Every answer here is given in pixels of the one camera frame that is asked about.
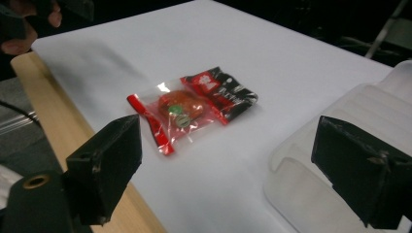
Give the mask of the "red clear snack packet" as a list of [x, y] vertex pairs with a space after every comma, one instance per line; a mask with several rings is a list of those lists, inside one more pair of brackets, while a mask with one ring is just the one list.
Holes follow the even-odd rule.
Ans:
[[159, 152], [170, 155], [177, 142], [189, 141], [194, 132], [215, 122], [232, 122], [258, 101], [258, 95], [215, 67], [160, 83], [126, 100], [146, 119]]

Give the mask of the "white table cloth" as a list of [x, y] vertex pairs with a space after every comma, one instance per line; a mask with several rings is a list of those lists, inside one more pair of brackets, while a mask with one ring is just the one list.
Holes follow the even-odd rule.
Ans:
[[212, 0], [194, 0], [38, 40], [35, 52], [94, 129], [127, 116], [126, 97], [219, 67], [257, 94], [161, 154], [143, 126], [134, 185], [167, 233], [290, 233], [266, 200], [273, 151], [355, 87], [394, 67]]

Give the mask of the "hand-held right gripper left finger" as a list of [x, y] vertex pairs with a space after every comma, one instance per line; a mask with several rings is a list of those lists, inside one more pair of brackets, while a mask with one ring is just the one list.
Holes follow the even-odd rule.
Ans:
[[140, 119], [108, 123], [66, 158], [65, 184], [84, 225], [110, 221], [127, 184], [142, 163]]

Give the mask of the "metal stand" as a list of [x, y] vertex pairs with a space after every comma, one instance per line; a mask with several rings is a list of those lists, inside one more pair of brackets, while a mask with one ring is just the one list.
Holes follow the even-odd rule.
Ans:
[[410, 0], [400, 0], [365, 54], [366, 58], [372, 58], [383, 43], [412, 50], [412, 19], [401, 16], [409, 2]]

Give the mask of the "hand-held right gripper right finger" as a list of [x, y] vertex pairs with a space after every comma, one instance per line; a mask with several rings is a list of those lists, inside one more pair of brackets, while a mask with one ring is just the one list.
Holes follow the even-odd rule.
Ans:
[[318, 121], [311, 161], [366, 226], [412, 222], [412, 157], [354, 124]]

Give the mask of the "translucent white plastic container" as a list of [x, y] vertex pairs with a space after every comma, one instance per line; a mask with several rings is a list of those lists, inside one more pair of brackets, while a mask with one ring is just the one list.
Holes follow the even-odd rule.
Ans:
[[[412, 61], [396, 65], [379, 83], [355, 87], [322, 114], [344, 120], [412, 157]], [[280, 144], [269, 160], [263, 185], [268, 203], [290, 233], [412, 233], [403, 216], [392, 229], [366, 226], [326, 175], [311, 162], [319, 117]]]

